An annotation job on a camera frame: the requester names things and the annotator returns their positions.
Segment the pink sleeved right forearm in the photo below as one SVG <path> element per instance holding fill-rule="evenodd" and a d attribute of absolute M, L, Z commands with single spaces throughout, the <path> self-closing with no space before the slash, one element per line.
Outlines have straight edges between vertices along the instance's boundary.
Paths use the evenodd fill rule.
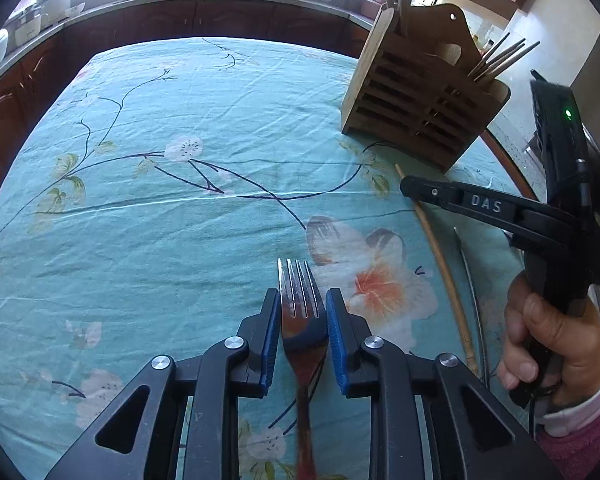
<path fill-rule="evenodd" d="M 541 418 L 536 440 L 565 479 L 600 479 L 600 388 L 588 400 Z"/>

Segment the person's right hand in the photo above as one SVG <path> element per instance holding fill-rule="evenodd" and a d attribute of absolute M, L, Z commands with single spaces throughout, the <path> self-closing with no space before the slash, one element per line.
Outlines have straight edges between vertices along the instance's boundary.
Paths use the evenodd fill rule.
<path fill-rule="evenodd" d="M 558 384 L 550 406 L 572 408 L 600 390 L 600 314 L 590 300 L 578 318 L 564 315 L 532 292 L 526 274 L 509 285 L 505 307 L 505 340 L 498 363 L 498 379 L 507 390 L 533 382 L 539 363 L 524 348 L 528 338 L 562 357 L 562 369 L 545 376 L 544 384 Z"/>

